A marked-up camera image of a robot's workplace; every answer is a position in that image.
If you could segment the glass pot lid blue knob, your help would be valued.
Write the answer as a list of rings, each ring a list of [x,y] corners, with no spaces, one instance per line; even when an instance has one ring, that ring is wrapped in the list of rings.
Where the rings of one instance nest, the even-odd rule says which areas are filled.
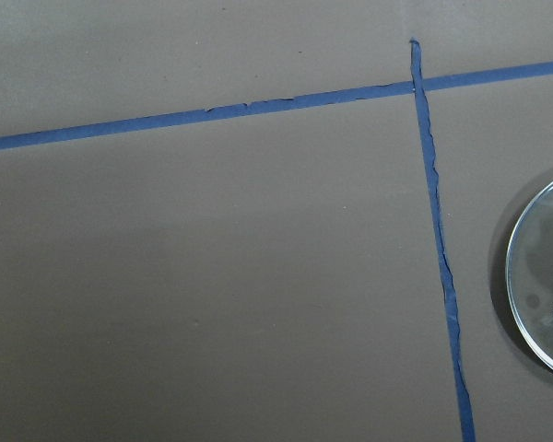
[[[505,282],[520,334],[553,371],[553,181],[530,200],[512,229]]]

